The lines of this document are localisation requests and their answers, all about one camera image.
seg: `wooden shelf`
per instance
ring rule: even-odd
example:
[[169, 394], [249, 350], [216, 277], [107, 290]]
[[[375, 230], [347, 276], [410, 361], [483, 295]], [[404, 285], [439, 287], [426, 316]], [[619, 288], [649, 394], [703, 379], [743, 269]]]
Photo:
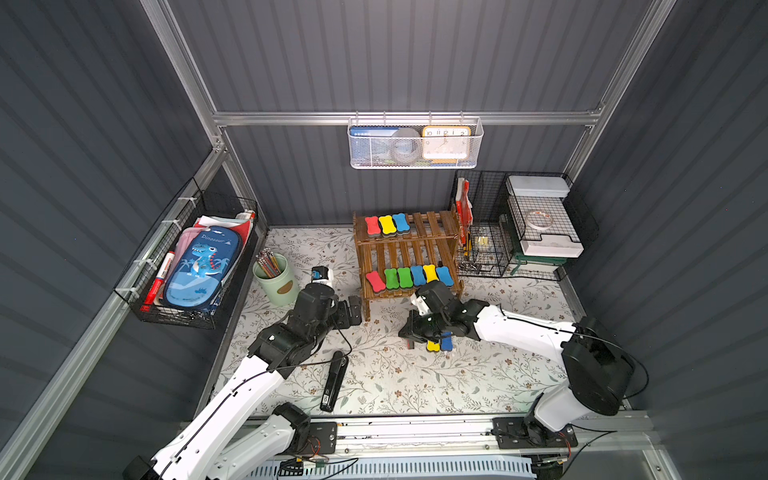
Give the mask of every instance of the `wooden shelf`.
[[369, 238], [365, 217], [353, 218], [355, 247], [360, 266], [360, 284], [363, 309], [370, 313], [370, 301], [383, 298], [411, 296], [415, 287], [400, 290], [385, 290], [376, 295], [365, 275], [374, 270], [384, 278], [388, 268], [410, 267], [413, 265], [440, 265], [448, 267], [454, 285], [453, 293], [461, 296], [464, 283], [458, 279], [456, 251], [458, 249], [458, 220], [453, 211], [416, 212], [407, 215], [411, 225], [410, 233], [389, 238]]

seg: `red marker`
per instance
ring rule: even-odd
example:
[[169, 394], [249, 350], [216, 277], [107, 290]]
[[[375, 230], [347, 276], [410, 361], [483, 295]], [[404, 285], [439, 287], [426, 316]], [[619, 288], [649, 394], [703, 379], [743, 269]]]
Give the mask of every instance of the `red marker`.
[[168, 252], [165, 254], [163, 263], [160, 265], [160, 269], [157, 271], [157, 276], [154, 278], [154, 283], [152, 283], [152, 288], [149, 289], [147, 299], [144, 301], [144, 305], [141, 306], [142, 312], [149, 311], [150, 306], [154, 302], [154, 298], [157, 296], [157, 292], [159, 292], [160, 287], [163, 286], [163, 281], [165, 280], [165, 276], [168, 275], [168, 269], [170, 269], [170, 264], [174, 261], [174, 256], [174, 252]]

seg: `alarm clock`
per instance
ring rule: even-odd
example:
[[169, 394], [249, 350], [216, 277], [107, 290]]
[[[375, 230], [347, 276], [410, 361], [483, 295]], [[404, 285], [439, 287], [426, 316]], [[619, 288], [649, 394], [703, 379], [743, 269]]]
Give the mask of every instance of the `alarm clock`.
[[469, 156], [469, 127], [428, 126], [422, 130], [424, 160], [465, 160]]

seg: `blue eraser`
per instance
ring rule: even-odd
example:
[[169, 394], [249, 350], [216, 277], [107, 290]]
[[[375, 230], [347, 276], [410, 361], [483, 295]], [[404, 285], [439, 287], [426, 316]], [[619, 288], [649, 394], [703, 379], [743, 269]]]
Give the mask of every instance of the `blue eraser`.
[[446, 333], [440, 339], [440, 351], [450, 352], [453, 350], [453, 337], [450, 333]]
[[411, 231], [411, 226], [408, 225], [408, 219], [405, 214], [394, 214], [392, 219], [395, 221], [397, 233], [408, 233]]
[[427, 277], [424, 276], [424, 267], [416, 265], [411, 267], [411, 274], [413, 275], [413, 286], [421, 286], [427, 284]]
[[453, 286], [453, 279], [451, 278], [451, 271], [448, 270], [448, 267], [446, 266], [438, 266], [435, 269], [435, 272], [437, 272], [437, 277], [440, 279], [441, 282], [445, 284], [445, 286]]

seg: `blue pencil case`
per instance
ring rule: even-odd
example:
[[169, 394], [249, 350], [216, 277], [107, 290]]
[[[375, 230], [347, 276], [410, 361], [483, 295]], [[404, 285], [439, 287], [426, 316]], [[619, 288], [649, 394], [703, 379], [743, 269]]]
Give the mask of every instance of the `blue pencil case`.
[[164, 302], [183, 310], [206, 311], [240, 252], [240, 235], [224, 227], [200, 232], [168, 277]]

